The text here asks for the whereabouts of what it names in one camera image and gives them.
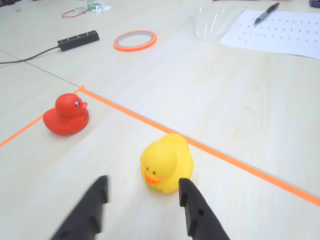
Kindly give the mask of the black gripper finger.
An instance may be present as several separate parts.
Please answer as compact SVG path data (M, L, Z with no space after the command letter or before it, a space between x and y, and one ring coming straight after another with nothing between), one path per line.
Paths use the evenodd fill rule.
M184 208L187 235L194 240L229 240L220 221L196 185L188 178L178 181L179 205Z
M102 232L104 205L109 202L109 178L102 175L64 219L52 240L94 240Z

